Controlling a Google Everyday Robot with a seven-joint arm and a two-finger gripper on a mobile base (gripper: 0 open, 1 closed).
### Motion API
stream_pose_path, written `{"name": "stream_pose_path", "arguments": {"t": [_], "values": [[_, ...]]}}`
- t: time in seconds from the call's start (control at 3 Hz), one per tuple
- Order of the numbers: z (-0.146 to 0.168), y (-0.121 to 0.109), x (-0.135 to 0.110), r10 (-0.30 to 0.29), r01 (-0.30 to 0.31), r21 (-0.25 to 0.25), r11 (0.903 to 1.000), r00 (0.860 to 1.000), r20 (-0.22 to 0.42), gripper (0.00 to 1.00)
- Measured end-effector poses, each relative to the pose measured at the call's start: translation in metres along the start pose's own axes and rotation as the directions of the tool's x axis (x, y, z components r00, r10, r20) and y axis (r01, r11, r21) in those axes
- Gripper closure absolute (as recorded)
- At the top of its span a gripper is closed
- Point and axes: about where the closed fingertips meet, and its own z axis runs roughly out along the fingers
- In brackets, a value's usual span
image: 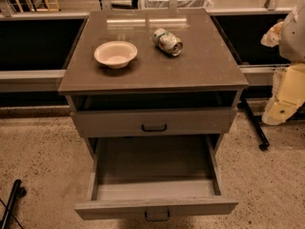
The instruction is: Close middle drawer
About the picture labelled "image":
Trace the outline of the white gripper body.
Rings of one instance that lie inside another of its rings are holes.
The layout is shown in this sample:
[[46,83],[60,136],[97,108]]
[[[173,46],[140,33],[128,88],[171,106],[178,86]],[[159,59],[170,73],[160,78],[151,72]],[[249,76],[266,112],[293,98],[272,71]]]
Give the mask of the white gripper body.
[[279,125],[286,122],[305,103],[305,64],[292,63],[285,69],[276,69],[272,94],[262,121],[267,125]]

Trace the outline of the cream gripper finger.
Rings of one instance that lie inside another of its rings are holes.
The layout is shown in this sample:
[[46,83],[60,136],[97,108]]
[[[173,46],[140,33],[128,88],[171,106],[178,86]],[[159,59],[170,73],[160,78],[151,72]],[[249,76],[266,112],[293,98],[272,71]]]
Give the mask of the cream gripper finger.
[[263,46],[273,48],[280,43],[283,22],[280,21],[273,25],[261,38],[260,43]]

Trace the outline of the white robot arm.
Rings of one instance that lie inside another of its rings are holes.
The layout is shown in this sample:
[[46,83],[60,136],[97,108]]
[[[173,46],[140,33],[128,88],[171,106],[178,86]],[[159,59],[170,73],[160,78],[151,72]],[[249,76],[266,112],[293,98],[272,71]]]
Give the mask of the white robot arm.
[[286,122],[305,103],[305,2],[300,1],[282,22],[273,25],[262,37],[263,46],[279,47],[290,65],[275,70],[272,97],[262,121],[268,125]]

